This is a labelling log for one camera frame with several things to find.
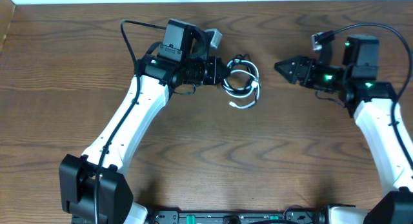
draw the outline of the wooden table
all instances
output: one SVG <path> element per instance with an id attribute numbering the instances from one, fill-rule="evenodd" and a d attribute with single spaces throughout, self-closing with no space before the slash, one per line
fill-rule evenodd
<path id="1" fill-rule="evenodd" d="M 370 209 L 381 186 L 368 145 L 347 111 L 289 85 L 273 64 L 311 52 L 313 33 L 363 21 L 397 28 L 413 45 L 413 1 L 18 6 L 0 56 L 0 223 L 68 223 L 58 168 L 80 156 L 123 100 L 133 76 L 123 18 L 165 26 L 170 17 L 218 28 L 224 61 L 249 53 L 263 85 L 256 107 L 236 110 L 216 87 L 172 96 L 146 132 L 128 176 L 148 207 L 277 210 L 348 203 Z M 141 57 L 162 31 L 127 26 Z M 400 88 L 407 55 L 380 38 L 379 78 Z M 413 133 L 413 90 L 401 105 Z"/>

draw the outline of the white arm panel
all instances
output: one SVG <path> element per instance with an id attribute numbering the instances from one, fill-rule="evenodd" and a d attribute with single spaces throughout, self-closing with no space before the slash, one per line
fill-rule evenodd
<path id="1" fill-rule="evenodd" d="M 128 169 L 137 145 L 141 141 L 150 122 L 155 115 L 166 105 L 169 99 L 168 86 L 160 85 L 158 79 L 148 76 L 141 76 L 141 94 L 139 104 L 135 105 L 128 117 L 125 119 L 117 134 L 109 146 L 108 154 L 103 161 L 103 167 L 108 168 L 113 164 L 117 166 L 117 172 L 127 177 Z M 128 94 L 121 106 L 106 126 L 99 137 L 82 153 L 88 155 L 88 162 L 99 163 L 101 149 L 106 144 L 112 131 L 115 129 L 119 120 L 123 117 L 126 110 L 136 94 L 136 77 L 132 78 Z"/>
<path id="2" fill-rule="evenodd" d="M 372 99 L 371 102 L 362 101 L 354 113 L 357 126 L 367 140 L 374 158 L 374 163 L 380 175 L 383 196 L 388 192 L 399 190 L 399 187 L 408 187 L 413 191 L 413 171 L 397 141 L 390 120 L 390 99 Z M 400 106 L 396 105 L 396 121 L 399 121 L 398 130 L 411 156 L 413 145 L 410 136 L 403 124 Z"/>

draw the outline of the green led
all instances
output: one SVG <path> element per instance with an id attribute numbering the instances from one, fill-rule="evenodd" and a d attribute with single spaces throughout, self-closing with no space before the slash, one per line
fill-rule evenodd
<path id="1" fill-rule="evenodd" d="M 325 80 L 331 80 L 331 79 L 333 78 L 333 76 L 331 76 L 331 75 L 325 75 L 324 78 L 325 78 Z"/>

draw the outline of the brown wooden surface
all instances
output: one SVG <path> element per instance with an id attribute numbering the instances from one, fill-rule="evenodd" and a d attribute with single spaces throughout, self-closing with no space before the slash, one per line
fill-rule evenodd
<path id="1" fill-rule="evenodd" d="M 310 35 L 360 21 L 394 26 L 413 45 L 412 1 L 18 6 L 0 58 L 0 223 L 68 223 L 59 163 L 104 129 L 124 98 L 132 62 L 123 18 L 166 25 L 169 17 L 223 33 L 224 60 L 250 53 L 262 97 L 236 110 L 215 87 L 172 96 L 135 155 L 135 200 L 182 210 L 277 210 L 340 202 L 372 208 L 378 173 L 346 110 L 289 85 L 276 61 L 311 52 Z M 162 31 L 127 26 L 138 57 Z M 335 64 L 351 33 L 380 37 L 380 79 L 399 88 L 407 56 L 386 31 L 363 28 L 335 41 Z M 412 89 L 401 101 L 412 133 Z"/>
<path id="2" fill-rule="evenodd" d="M 6 40 L 6 32 L 13 17 L 14 4 L 11 0 L 0 0 L 0 54 Z"/>

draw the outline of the white cable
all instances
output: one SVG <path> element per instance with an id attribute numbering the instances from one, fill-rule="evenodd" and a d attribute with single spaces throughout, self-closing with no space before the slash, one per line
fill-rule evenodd
<path id="1" fill-rule="evenodd" d="M 242 64 L 244 66 L 247 66 L 249 70 L 254 69 L 256 76 L 250 72 L 247 72 L 245 70 L 241 70 L 241 69 L 235 69 L 231 71 L 231 74 L 235 74 L 235 73 L 244 73 L 249 75 L 250 77 L 252 77 L 254 80 L 251 82 L 251 85 L 248 85 L 245 88 L 234 88 L 232 89 L 229 85 L 228 79 L 224 79 L 224 84 L 223 84 L 223 88 L 225 89 L 225 92 L 227 92 L 227 94 L 229 94 L 232 97 L 235 98 L 246 98 L 248 96 L 250 96 L 252 94 L 253 91 L 256 90 L 256 98 L 253 102 L 244 105 L 244 106 L 239 106 L 237 105 L 235 102 L 231 101 L 229 102 L 229 105 L 234 107 L 234 108 L 239 108 L 239 109 L 244 109 L 244 108 L 249 108 L 253 105 L 256 104 L 256 101 L 259 99 L 259 93 L 260 93 L 260 87 L 259 87 L 259 72 L 258 72 L 258 68 L 255 66 L 255 64 L 251 63 L 250 61 L 247 60 L 243 60 L 243 59 L 232 59 L 228 62 L 227 67 L 228 68 L 232 68 L 233 63 L 235 64 Z M 237 94 L 233 94 L 234 90 L 237 91 L 244 91 L 244 90 L 249 90 L 249 92 L 247 94 L 243 94 L 243 95 L 237 95 Z"/>

